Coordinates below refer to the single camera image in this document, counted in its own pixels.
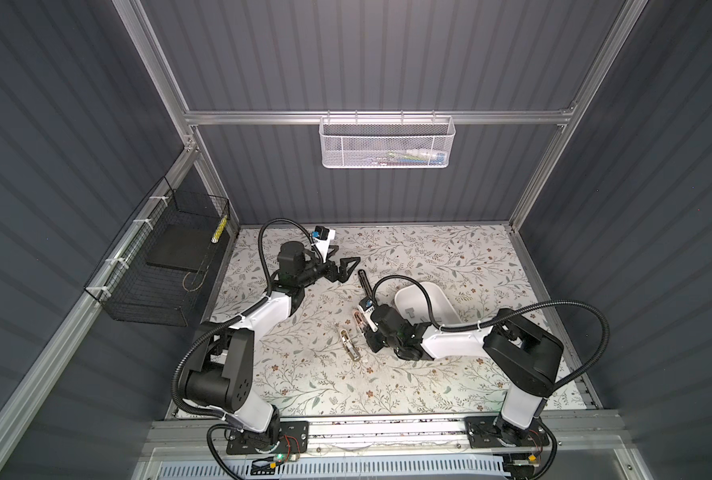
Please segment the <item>black foam pad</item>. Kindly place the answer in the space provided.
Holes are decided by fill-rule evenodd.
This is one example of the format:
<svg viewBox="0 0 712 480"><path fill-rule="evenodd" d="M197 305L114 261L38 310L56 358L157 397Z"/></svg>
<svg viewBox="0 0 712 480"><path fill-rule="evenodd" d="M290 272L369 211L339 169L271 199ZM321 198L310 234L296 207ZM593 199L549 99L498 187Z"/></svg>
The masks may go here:
<svg viewBox="0 0 712 480"><path fill-rule="evenodd" d="M211 236L207 230L169 225L154 242L146 264L186 273L205 270L217 248L211 243Z"/></svg>

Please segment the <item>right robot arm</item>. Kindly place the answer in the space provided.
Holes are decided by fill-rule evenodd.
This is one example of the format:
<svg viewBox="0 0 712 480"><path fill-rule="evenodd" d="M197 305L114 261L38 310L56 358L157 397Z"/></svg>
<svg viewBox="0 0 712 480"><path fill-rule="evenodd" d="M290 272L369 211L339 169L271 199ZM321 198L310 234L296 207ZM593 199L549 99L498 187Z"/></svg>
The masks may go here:
<svg viewBox="0 0 712 480"><path fill-rule="evenodd" d="M412 323L395 308L370 300L358 308L356 318L373 352L389 348L405 361L491 359L510 383L498 416L502 431L534 429L557 385L563 343L512 309L498 311L498 325L464 332L442 331L430 322Z"/></svg>

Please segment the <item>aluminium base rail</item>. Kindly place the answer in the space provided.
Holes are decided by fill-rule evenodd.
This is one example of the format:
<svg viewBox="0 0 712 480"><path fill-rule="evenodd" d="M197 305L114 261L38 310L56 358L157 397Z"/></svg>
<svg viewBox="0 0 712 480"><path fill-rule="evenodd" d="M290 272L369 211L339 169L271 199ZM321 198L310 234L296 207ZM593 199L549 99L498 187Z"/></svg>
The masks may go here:
<svg viewBox="0 0 712 480"><path fill-rule="evenodd" d="M465 428L467 413L311 417L306 438L310 456L340 453L378 454L407 448L453 453L470 447ZM542 421L566 450L615 449L632 441L615 410L548 410ZM141 458L154 455L186 459L206 458L209 420L170 420L152 424Z"/></svg>

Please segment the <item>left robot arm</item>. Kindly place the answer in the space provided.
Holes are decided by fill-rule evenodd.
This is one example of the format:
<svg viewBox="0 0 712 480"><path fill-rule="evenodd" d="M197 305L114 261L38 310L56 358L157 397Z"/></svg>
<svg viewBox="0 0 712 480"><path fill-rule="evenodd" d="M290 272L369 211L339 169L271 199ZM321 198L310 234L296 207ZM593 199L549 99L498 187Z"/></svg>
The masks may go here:
<svg viewBox="0 0 712 480"><path fill-rule="evenodd" d="M217 418L244 432L277 433L278 409L253 391L256 343L293 316L306 289L318 280L349 280L361 259L345 257L335 263L327 255L336 250L328 245L307 249L301 242L284 243L277 256L279 268L269 274L261 299L226 322L200 327L173 374L171 395L179 410Z"/></svg>

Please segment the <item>white plastic tray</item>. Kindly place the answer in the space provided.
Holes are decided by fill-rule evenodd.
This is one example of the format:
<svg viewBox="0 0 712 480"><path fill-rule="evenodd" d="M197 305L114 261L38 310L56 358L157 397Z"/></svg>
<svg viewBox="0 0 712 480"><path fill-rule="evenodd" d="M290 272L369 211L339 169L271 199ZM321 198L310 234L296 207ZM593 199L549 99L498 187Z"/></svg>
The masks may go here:
<svg viewBox="0 0 712 480"><path fill-rule="evenodd" d="M434 318L441 325L456 326L462 320L444 291L435 283L422 282L431 302ZM401 316L410 324L429 323L429 313L424 294L415 285L400 289L394 296L394 304Z"/></svg>

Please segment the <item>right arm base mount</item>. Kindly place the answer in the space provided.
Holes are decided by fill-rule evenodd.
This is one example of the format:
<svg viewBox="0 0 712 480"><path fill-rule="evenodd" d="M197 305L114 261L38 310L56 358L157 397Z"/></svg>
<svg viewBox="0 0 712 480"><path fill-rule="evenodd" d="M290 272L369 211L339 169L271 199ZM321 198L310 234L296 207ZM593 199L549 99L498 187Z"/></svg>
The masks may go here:
<svg viewBox="0 0 712 480"><path fill-rule="evenodd" d="M535 447L541 451L550 445L547 432L537 419L526 429L506 422L499 414L467 416L463 421L472 448Z"/></svg>

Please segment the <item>white vent strip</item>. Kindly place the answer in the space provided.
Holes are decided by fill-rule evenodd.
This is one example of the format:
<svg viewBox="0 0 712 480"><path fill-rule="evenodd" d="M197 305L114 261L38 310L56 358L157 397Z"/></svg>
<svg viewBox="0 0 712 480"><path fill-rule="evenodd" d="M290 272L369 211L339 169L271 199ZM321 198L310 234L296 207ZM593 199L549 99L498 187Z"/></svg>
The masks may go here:
<svg viewBox="0 0 712 480"><path fill-rule="evenodd" d="M304 458L272 471L251 467L249 460L233 460L229 467L243 479L377 479L424 476L483 476L506 479L499 457L465 455L375 456Z"/></svg>

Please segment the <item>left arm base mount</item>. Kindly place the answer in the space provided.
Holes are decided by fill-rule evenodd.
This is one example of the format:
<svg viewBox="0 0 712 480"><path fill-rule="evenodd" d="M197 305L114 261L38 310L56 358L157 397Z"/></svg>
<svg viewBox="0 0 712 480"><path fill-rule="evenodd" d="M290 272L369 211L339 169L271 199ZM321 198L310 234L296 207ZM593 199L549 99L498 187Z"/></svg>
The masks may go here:
<svg viewBox="0 0 712 480"><path fill-rule="evenodd" d="M272 421L265 432L231 431L227 435L228 455L301 454L308 448L310 423Z"/></svg>

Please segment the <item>yellow marker pen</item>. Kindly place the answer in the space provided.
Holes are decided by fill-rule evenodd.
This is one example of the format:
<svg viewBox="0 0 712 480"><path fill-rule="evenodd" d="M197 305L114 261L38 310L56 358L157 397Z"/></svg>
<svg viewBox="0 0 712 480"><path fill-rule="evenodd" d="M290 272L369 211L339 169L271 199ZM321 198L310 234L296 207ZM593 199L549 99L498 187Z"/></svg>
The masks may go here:
<svg viewBox="0 0 712 480"><path fill-rule="evenodd" d="M217 244L220 241L220 238L225 231L225 228L228 224L228 216L224 215L221 217L217 227L215 228L212 236L211 236L211 243L212 244Z"/></svg>

